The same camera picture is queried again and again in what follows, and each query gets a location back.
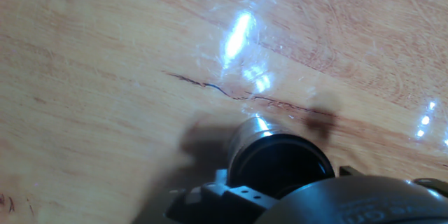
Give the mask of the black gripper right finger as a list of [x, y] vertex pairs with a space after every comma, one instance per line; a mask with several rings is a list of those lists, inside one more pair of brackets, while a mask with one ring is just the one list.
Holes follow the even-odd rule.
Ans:
[[[363, 173], [350, 166], [341, 166], [339, 168], [340, 176], [364, 176]], [[433, 190], [442, 196], [447, 196], [447, 182], [436, 178], [416, 178], [413, 183], [423, 186], [429, 190]]]

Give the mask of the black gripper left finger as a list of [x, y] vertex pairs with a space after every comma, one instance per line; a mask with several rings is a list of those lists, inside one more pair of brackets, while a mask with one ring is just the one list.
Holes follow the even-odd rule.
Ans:
[[278, 202], [245, 185], [228, 186], [227, 175], [219, 169], [213, 182], [181, 192], [164, 216], [176, 223], [254, 223]]

